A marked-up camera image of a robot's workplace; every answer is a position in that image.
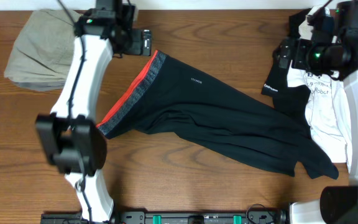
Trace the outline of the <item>black leggings red waistband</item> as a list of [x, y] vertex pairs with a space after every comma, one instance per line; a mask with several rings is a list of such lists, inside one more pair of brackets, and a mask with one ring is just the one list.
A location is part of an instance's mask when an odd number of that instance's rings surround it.
[[312, 179], [339, 177], [329, 156], [287, 115], [161, 51], [156, 51], [98, 129], [107, 139], [130, 130], [175, 133], [242, 164]]

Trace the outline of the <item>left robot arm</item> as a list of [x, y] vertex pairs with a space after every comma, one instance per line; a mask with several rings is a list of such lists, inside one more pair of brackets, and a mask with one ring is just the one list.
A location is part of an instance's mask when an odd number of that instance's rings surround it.
[[115, 223], [114, 200], [102, 168], [107, 145], [96, 126], [96, 104], [105, 71], [115, 52], [151, 54], [152, 33], [132, 22], [82, 16], [74, 24], [74, 54], [67, 80], [50, 114], [35, 128], [47, 162], [76, 192], [80, 213], [44, 213], [41, 223]]

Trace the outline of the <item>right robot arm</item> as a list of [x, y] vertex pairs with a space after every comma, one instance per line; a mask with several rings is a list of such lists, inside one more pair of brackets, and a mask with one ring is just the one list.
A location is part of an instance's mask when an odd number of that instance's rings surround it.
[[290, 223], [358, 223], [358, 39], [340, 43], [307, 42], [286, 38], [275, 53], [281, 68], [339, 73], [344, 84], [351, 122], [352, 160], [348, 186], [326, 187], [319, 199], [290, 205]]

